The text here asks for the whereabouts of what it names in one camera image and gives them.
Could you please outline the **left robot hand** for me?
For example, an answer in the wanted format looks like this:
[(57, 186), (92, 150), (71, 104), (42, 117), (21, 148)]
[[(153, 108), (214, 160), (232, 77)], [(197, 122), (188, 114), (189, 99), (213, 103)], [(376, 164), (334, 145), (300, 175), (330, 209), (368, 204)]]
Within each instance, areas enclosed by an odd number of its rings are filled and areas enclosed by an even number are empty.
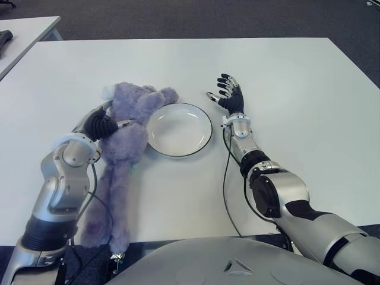
[(121, 128), (135, 122), (135, 119), (116, 121), (107, 114), (112, 101), (103, 102), (100, 106), (86, 114), (72, 130), (73, 133), (84, 134), (92, 141), (107, 138)]

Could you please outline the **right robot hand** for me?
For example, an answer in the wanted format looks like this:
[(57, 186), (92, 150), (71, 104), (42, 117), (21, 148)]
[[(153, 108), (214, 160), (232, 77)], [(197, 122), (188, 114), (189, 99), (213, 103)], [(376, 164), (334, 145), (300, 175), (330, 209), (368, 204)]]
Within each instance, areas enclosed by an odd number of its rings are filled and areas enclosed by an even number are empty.
[(229, 114), (244, 113), (244, 98), (240, 84), (229, 74), (221, 74), (217, 79), (218, 95), (206, 92), (214, 103), (226, 109)]

